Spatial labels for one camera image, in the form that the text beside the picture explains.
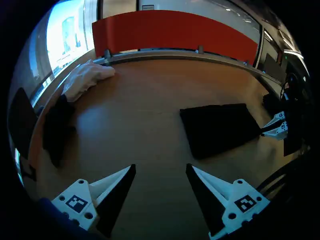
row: table surface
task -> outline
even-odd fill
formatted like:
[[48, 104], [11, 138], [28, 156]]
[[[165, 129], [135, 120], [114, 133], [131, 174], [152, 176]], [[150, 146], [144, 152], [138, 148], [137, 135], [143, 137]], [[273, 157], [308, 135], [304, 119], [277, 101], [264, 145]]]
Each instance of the table surface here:
[[148, 60], [113, 66], [114, 77], [76, 103], [77, 131], [66, 145], [62, 168], [38, 148], [37, 189], [55, 198], [79, 178], [94, 182], [135, 163], [136, 177], [112, 232], [113, 239], [208, 239], [208, 228], [185, 174], [191, 163], [228, 182], [257, 187], [292, 160], [283, 143], [260, 137], [243, 146], [195, 160], [179, 109], [246, 103], [260, 127], [264, 87], [247, 71], [191, 60]]

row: orange partition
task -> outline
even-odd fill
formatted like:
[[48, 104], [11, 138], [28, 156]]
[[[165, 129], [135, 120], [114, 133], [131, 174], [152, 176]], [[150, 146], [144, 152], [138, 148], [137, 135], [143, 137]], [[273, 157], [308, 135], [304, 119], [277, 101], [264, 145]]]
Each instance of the orange partition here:
[[92, 24], [97, 56], [140, 48], [187, 48], [229, 56], [252, 65], [257, 44], [241, 32], [199, 15], [150, 10], [128, 12]]

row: white towel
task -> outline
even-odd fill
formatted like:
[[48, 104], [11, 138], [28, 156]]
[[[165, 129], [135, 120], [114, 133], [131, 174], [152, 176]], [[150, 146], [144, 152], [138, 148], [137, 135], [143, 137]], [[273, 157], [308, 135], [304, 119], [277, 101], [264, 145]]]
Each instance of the white towel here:
[[72, 70], [64, 81], [63, 93], [68, 102], [76, 101], [89, 87], [97, 84], [99, 80], [114, 76], [112, 67], [105, 67], [89, 60]]

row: black folded fabric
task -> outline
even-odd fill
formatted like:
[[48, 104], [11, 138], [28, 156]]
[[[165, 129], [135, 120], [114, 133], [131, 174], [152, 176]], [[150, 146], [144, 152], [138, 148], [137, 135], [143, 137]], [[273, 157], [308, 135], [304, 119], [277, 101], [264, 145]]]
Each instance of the black folded fabric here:
[[49, 152], [55, 167], [60, 166], [66, 140], [76, 130], [68, 125], [74, 111], [75, 108], [67, 101], [66, 96], [61, 95], [46, 114], [42, 145]]
[[246, 104], [180, 109], [180, 116], [197, 159], [241, 146], [261, 133]]

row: black chair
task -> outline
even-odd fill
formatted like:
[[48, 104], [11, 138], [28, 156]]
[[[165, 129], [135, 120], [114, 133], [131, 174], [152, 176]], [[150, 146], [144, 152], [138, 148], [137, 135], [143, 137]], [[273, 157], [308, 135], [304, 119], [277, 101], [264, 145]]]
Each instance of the black chair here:
[[[14, 95], [9, 109], [8, 127], [15, 147], [25, 159], [28, 159], [29, 145], [37, 119], [38, 117], [26, 92], [23, 88], [19, 88]], [[20, 168], [22, 175], [36, 180], [35, 169], [33, 167], [30, 166], [31, 175], [23, 170], [22, 165], [20, 165]]]

